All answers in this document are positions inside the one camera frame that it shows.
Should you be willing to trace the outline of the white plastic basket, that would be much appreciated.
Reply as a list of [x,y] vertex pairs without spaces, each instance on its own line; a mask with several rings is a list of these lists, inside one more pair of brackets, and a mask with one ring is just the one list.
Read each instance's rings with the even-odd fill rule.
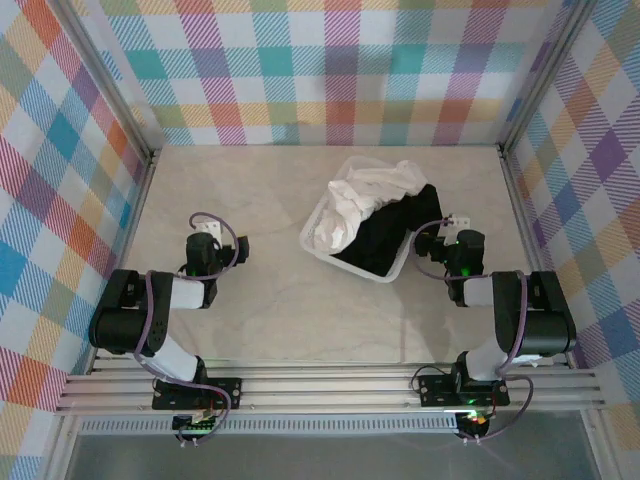
[[[367,162],[365,162],[363,159],[366,156],[359,156],[361,159],[355,163],[353,163],[352,165],[356,168],[364,168],[366,167],[366,165],[368,164]],[[340,169],[338,170],[338,172],[335,174],[335,177],[332,179],[338,179],[340,178],[340,176],[344,175],[346,173],[347,170],[347,166],[350,164],[349,163],[349,159],[348,158],[343,165],[340,167]],[[371,162],[370,164],[372,164],[372,166],[380,166],[380,167],[394,167],[395,165],[391,165],[388,163],[385,163],[381,160],[378,160],[376,158],[370,158]],[[377,276],[374,275],[372,273],[369,273],[365,270],[361,270],[357,267],[354,267],[350,264],[347,264],[346,262],[343,262],[341,260],[338,260],[337,258],[334,258],[334,255],[327,255],[327,254],[323,254],[317,250],[315,250],[313,248],[312,242],[311,242],[311,229],[312,229],[312,225],[314,223],[315,220],[315,215],[318,213],[319,209],[320,209],[320,203],[323,202],[324,200],[324,195],[326,193],[327,187],[324,191],[324,193],[322,194],[321,199],[319,200],[318,204],[314,207],[309,219],[306,221],[300,235],[299,235],[299,241],[300,241],[300,245],[303,248],[303,250],[305,250],[307,253],[311,254],[312,256],[314,256],[316,259],[321,260],[325,263],[328,263],[332,266],[335,266],[339,269],[342,269],[344,271],[347,271],[351,274],[354,274],[356,276],[368,279],[368,280],[373,280],[375,282],[378,283],[391,283],[393,282],[399,275],[400,270],[402,269],[402,267],[405,264],[406,259],[409,256],[409,252],[412,246],[412,241],[415,237],[415,233],[416,231],[420,228],[418,228],[415,232],[411,232],[408,231],[403,243],[401,244],[401,248],[399,249],[396,259],[394,261],[394,263],[391,266],[391,269],[389,270],[388,274],[386,276]],[[440,220],[436,220],[436,221],[431,221],[429,223],[432,224],[432,226],[429,228],[431,231],[436,232],[439,228],[439,222]]]

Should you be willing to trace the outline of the white t-shirt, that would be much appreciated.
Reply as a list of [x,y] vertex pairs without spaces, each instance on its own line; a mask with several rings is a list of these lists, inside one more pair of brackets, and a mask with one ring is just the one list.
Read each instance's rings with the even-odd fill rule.
[[328,183],[323,202],[311,229],[313,248],[334,255],[345,250],[355,239],[361,224],[373,213],[405,197],[418,195],[427,185],[427,177],[414,162],[403,160],[394,167],[368,164],[356,168],[351,157],[346,173]]

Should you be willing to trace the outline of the black garment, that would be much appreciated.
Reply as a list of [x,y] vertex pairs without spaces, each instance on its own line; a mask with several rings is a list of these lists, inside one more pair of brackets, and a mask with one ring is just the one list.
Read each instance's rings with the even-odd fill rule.
[[360,225],[354,241],[334,258],[374,275],[386,276],[407,232],[442,219],[437,190],[427,184],[417,195],[405,195],[375,211]]

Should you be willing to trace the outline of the small controller circuit board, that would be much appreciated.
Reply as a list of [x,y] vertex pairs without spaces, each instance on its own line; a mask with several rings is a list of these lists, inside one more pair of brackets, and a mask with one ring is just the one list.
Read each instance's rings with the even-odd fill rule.
[[217,417],[198,415],[175,415],[171,420],[171,429],[183,435],[205,435],[216,425]]
[[456,413],[456,425],[460,435],[480,437],[489,431],[490,420],[476,411]]

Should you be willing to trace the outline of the aluminium side rail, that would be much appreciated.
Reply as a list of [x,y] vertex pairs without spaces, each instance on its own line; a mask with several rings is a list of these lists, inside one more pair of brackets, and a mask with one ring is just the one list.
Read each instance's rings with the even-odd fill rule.
[[542,269],[508,157],[499,153],[500,166],[524,248],[528,273],[520,270],[497,273],[493,280],[495,334],[507,354],[504,372],[518,360],[534,362],[564,356],[577,341],[576,326],[554,271]]
[[[125,231],[125,236],[122,244],[123,248],[116,263],[116,267],[118,268],[126,266],[161,153],[161,148],[155,149],[152,152],[151,156],[148,158],[147,164],[145,166],[143,172],[144,174],[141,179],[140,189],[138,191],[134,209],[132,211],[133,213],[131,213],[130,215],[129,223]],[[86,362],[81,370],[82,374],[89,375],[92,373],[93,365],[97,357],[97,350],[98,348],[96,346],[90,344]]]

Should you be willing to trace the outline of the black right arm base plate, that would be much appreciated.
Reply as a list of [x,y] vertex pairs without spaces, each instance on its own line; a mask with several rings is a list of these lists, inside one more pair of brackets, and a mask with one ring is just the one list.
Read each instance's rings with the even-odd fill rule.
[[510,397],[504,381],[457,383],[450,375],[418,377],[422,407],[508,406]]

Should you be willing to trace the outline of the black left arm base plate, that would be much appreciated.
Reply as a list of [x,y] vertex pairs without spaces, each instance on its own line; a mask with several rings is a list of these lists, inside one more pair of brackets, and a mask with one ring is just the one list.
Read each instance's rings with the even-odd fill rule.
[[[240,378],[208,378],[206,383],[223,390],[231,399],[231,409],[238,409],[242,393]],[[196,389],[156,379],[153,382],[153,410],[223,410],[227,409],[223,394],[210,389]]]

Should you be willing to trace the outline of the aluminium mounting rail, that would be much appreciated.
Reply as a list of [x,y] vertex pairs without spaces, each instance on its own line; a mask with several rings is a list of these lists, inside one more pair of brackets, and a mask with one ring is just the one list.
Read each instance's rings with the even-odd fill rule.
[[[414,413],[420,411],[419,378],[445,365],[411,363],[242,362],[209,360],[211,377],[242,381],[239,412],[248,414]],[[531,402],[532,411],[602,409],[596,374],[565,363],[544,362],[512,370],[509,410]],[[67,381],[59,415],[153,414],[152,377],[135,360],[100,355],[86,375]]]

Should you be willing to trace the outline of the aluminium frame post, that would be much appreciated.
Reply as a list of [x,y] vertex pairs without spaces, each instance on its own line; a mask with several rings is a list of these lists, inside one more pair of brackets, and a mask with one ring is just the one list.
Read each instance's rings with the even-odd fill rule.
[[536,69],[529,71],[512,105],[510,118],[498,136],[497,147],[502,157],[506,158],[517,146],[596,3],[597,0],[568,0],[567,6],[561,6],[561,12],[566,14],[561,22],[550,27],[551,39],[543,41],[540,49],[544,52],[539,51],[533,62]]
[[152,164],[163,130],[99,0],[46,0],[115,112],[127,138]]

